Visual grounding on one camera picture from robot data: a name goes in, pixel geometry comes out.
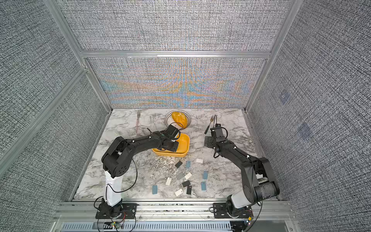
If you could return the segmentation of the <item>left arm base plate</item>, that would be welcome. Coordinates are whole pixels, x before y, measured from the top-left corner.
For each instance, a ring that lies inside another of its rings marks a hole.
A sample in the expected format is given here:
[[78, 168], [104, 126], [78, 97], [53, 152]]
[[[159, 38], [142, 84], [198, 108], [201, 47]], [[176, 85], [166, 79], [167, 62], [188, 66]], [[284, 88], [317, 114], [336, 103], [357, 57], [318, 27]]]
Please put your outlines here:
[[109, 206], [104, 199], [98, 206], [95, 219], [134, 219], [137, 211], [137, 204], [122, 203], [120, 201], [115, 206]]

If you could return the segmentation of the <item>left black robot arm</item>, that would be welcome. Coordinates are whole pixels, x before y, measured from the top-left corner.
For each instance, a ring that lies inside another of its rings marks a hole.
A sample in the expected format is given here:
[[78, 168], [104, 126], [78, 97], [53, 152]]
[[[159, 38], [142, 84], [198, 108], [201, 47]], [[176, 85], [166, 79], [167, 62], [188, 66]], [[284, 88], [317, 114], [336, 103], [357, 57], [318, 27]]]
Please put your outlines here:
[[136, 154], [150, 149], [176, 152], [180, 135], [180, 130], [170, 125], [165, 130], [151, 131], [149, 135], [139, 138], [117, 137], [101, 159], [106, 183], [104, 202], [110, 207], [116, 207], [122, 202], [122, 177]]

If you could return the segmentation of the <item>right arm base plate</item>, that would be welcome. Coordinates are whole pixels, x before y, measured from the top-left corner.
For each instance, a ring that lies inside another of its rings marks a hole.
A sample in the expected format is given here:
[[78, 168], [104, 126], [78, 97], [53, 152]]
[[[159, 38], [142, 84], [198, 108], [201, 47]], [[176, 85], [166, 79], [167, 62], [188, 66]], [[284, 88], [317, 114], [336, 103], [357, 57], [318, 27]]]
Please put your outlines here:
[[212, 213], [214, 218], [253, 218], [253, 212], [250, 207], [236, 209], [232, 204], [213, 203]]

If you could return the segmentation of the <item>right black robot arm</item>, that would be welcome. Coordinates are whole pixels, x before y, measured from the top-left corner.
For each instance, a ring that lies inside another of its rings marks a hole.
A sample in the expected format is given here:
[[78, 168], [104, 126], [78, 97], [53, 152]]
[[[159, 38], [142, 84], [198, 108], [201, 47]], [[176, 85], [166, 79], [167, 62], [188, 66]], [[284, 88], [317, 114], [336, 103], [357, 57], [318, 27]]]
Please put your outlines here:
[[228, 130], [212, 116], [211, 135], [205, 137], [205, 146], [214, 150], [214, 158], [223, 157], [241, 171], [242, 190], [227, 197], [226, 211], [230, 217], [238, 217], [243, 211], [262, 201], [276, 197], [280, 188], [273, 168], [267, 158], [257, 158], [239, 149], [228, 139]]

